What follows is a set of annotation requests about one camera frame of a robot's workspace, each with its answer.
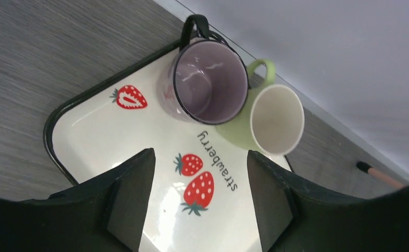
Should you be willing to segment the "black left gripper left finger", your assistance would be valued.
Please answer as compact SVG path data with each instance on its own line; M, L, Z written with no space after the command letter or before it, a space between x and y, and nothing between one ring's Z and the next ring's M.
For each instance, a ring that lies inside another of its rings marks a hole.
M154 172L149 148L47 199L0 198L0 251L139 251Z

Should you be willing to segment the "mauve mug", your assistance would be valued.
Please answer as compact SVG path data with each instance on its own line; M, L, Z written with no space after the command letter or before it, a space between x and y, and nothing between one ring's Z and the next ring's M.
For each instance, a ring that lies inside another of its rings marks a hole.
M210 30L204 15L193 14L184 23L179 52L155 90L160 106L173 118L219 125L240 113L249 88L239 54Z

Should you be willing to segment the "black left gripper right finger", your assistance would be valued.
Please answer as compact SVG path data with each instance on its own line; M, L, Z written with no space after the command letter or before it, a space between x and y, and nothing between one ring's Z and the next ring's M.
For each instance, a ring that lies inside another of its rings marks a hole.
M247 171L262 251L409 251L409 186L362 199L256 151L247 154Z

